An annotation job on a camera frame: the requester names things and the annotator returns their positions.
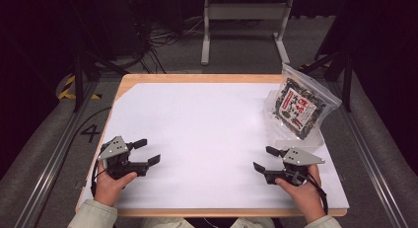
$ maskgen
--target sleeve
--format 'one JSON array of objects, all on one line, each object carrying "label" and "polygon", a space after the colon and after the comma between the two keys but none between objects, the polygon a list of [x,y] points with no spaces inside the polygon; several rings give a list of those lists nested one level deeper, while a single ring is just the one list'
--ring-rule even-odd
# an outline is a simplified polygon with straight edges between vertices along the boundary
[{"label": "sleeve", "polygon": [[117,209],[94,200],[86,200],[73,217],[68,228],[111,228],[117,218]]},{"label": "sleeve", "polygon": [[231,228],[274,228],[274,222],[269,217],[240,217]]},{"label": "sleeve", "polygon": [[332,216],[326,215],[318,220],[311,222],[305,228],[341,228],[338,221]]}]

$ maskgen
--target plastic bag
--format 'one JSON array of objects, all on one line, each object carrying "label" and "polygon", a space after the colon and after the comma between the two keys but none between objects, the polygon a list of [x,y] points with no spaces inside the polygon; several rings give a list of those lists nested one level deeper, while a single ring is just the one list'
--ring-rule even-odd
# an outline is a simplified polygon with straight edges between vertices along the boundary
[{"label": "plastic bag", "polygon": [[270,92],[265,102],[270,133],[276,134],[275,141],[307,140],[302,144],[320,146],[323,144],[320,125],[327,115],[338,109],[341,100],[315,79],[286,64],[283,64],[282,76],[280,90]]}]

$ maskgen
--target bag label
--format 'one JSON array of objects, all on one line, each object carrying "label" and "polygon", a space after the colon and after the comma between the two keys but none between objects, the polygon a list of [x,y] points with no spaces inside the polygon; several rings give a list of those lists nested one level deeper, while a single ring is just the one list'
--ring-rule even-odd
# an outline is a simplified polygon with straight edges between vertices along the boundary
[{"label": "bag label", "polygon": [[312,119],[315,110],[316,106],[313,103],[302,97],[294,89],[289,88],[280,105],[279,114],[282,116],[282,119],[301,132]]}]

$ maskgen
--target human hand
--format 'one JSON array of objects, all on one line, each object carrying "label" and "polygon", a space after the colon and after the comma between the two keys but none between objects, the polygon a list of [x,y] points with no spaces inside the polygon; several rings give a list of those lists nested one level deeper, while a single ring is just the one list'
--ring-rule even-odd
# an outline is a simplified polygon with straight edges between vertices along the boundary
[{"label": "human hand", "polygon": [[[104,162],[99,161],[99,173],[104,171]],[[120,192],[125,186],[131,183],[137,177],[136,172],[127,174],[119,180],[114,180],[108,173],[104,172],[98,174],[98,181],[96,186],[95,201],[107,206],[114,206],[119,198]]]},{"label": "human hand", "polygon": [[[317,165],[308,166],[308,172],[320,186],[319,169]],[[304,214],[308,224],[325,215],[320,202],[319,193],[311,183],[305,183],[299,187],[294,187],[280,178],[276,179],[275,182],[292,197],[296,206],[302,214]]]}]

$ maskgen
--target white sleeve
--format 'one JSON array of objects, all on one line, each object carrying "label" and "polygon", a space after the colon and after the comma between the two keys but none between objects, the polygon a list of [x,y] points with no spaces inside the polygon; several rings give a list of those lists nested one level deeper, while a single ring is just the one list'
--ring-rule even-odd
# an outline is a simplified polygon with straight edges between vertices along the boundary
[{"label": "white sleeve", "polygon": [[341,228],[338,221],[332,216],[322,216],[318,220],[311,222],[305,228]]},{"label": "white sleeve", "polygon": [[94,200],[86,200],[71,220],[68,228],[111,228],[117,218],[117,209]]}]

